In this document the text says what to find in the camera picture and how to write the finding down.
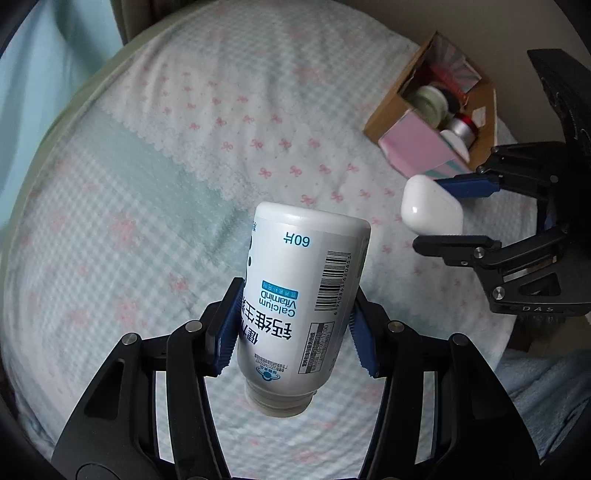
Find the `cardboard box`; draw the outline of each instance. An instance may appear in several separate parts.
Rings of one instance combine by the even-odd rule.
[[[463,62],[468,75],[451,79],[453,65]],[[432,129],[404,98],[421,85],[428,83],[428,75],[444,79],[448,75],[457,97],[466,101],[464,113],[479,127],[477,140],[471,146],[470,163],[452,150],[437,130]],[[464,82],[462,78],[474,76]],[[473,171],[486,161],[496,144],[496,93],[492,82],[473,61],[438,32],[435,32],[415,53],[402,75],[371,115],[365,135],[380,145],[388,161],[406,177],[425,173],[435,178],[450,177]]]

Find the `gingham pattern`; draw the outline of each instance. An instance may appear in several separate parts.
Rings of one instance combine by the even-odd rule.
[[[342,38],[351,31],[354,38]],[[261,45],[272,55],[259,55]],[[38,445],[51,451],[121,335],[169,333],[243,275],[262,200],[370,221],[367,296],[421,333],[465,332],[496,364],[512,319],[490,314],[471,270],[412,253],[414,235],[395,216],[404,179],[361,134],[414,48],[331,2],[217,2],[113,75],[47,159],[10,253],[2,353]],[[361,57],[366,63],[353,66],[350,59]],[[312,72],[306,81],[298,77],[302,64]],[[237,101],[243,92],[244,103]],[[178,111],[187,103],[194,107]],[[244,115],[256,122],[242,127]],[[223,130],[215,123],[222,116]],[[197,121],[203,125],[190,129]],[[222,149],[224,141],[233,148]],[[261,174],[264,166],[271,176]],[[466,226],[512,242],[531,234],[533,211],[528,200],[497,194],[467,206]],[[161,384],[158,434],[171,459]],[[292,419],[249,407],[234,360],[207,381],[230,470],[251,478],[355,476],[382,385],[359,365],[349,335],[329,382]],[[428,433],[421,431],[420,458]]]

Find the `barcode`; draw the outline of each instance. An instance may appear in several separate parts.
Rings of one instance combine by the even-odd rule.
[[[339,308],[350,261],[350,253],[328,251],[314,310],[329,312]]]

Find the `white bottle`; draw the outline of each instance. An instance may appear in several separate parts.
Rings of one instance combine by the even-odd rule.
[[[365,220],[263,202],[255,212],[238,363],[259,411],[290,417],[330,377],[359,287]]]

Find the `pill bottle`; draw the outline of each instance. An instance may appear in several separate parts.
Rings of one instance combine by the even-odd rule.
[[[263,202],[255,212],[238,363],[246,399],[297,415],[330,377],[355,301],[371,227],[336,213]]]

